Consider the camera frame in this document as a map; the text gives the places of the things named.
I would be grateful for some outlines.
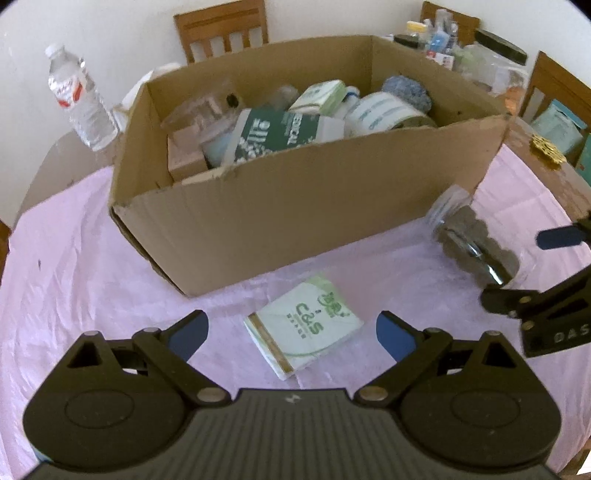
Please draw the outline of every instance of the wooden chair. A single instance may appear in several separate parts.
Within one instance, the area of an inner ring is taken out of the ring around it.
[[[591,89],[543,51],[538,54],[530,85],[525,93],[519,116],[531,123],[552,103],[558,100],[587,124],[582,132],[586,138],[591,126]],[[583,144],[566,157],[572,164],[582,152]]]
[[[434,20],[435,12],[440,8],[445,8],[447,11],[453,14],[454,21],[458,25],[458,41],[466,46],[474,43],[474,32],[477,28],[480,28],[480,18],[469,17],[460,12],[451,10],[450,8],[440,7],[439,5],[432,4],[431,2],[423,2],[423,8],[421,10],[421,22],[427,18]]]
[[[175,15],[174,21],[187,63],[195,62],[191,51],[191,43],[195,42],[202,45],[206,57],[212,57],[211,40],[213,38],[222,37],[224,50],[228,53],[232,51],[230,34],[241,33],[244,48],[249,48],[251,46],[250,30],[260,27],[262,42],[269,43],[264,0],[240,0],[231,4],[195,10]]]
[[[2,273],[4,272],[4,264],[8,255],[8,237],[10,236],[10,228],[0,221],[0,284],[2,284]]]

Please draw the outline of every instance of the pink tablecloth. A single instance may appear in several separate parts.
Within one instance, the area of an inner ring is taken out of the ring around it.
[[[518,348],[518,322],[485,313],[472,278],[445,257],[422,219],[260,275],[198,299],[186,299],[154,273],[119,233],[106,202],[112,170],[100,170],[27,212],[11,237],[0,288],[0,479],[35,465],[21,418],[52,366],[86,330],[128,338],[146,326],[166,328],[205,310],[210,335],[190,363],[230,392],[242,387],[355,391],[394,361],[375,337],[375,318],[391,310],[418,329],[438,326],[457,338],[503,332]],[[475,209],[506,247],[536,262],[523,288],[545,290],[591,261],[585,247],[542,252],[537,231],[568,217],[550,192],[507,147],[491,164]],[[288,381],[279,380],[250,340],[242,319],[323,273],[365,322],[361,332]],[[563,428],[550,458],[562,468],[591,434],[591,347],[529,361],[552,393]]]

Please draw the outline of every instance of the ribbed gray surface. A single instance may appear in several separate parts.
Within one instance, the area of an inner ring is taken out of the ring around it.
[[[28,478],[76,480],[82,477],[92,480],[558,478],[542,466],[494,476],[456,471],[417,450],[387,412],[357,407],[344,391],[336,390],[246,390],[231,406],[200,411],[178,442],[142,465],[100,474],[65,472],[43,465]]]

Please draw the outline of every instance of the bottle label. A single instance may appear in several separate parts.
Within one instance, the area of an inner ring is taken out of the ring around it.
[[[57,103],[59,103],[62,108],[72,108],[76,103],[78,103],[84,94],[84,91],[86,90],[85,84],[86,82],[79,78],[78,75],[72,75],[72,77],[63,81],[53,91],[56,96]]]

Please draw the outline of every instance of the cardboard box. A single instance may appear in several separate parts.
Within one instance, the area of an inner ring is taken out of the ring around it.
[[[173,181],[182,181],[207,170],[201,148],[185,153],[168,138],[168,172]]]
[[[160,122],[199,89],[230,76],[249,105],[280,85],[304,91],[335,78],[367,95],[396,74],[423,83],[442,128],[309,145],[173,186]],[[507,127],[499,100],[378,37],[250,48],[141,89],[115,165],[111,215],[160,274],[196,296],[422,217],[453,183],[473,192]]]

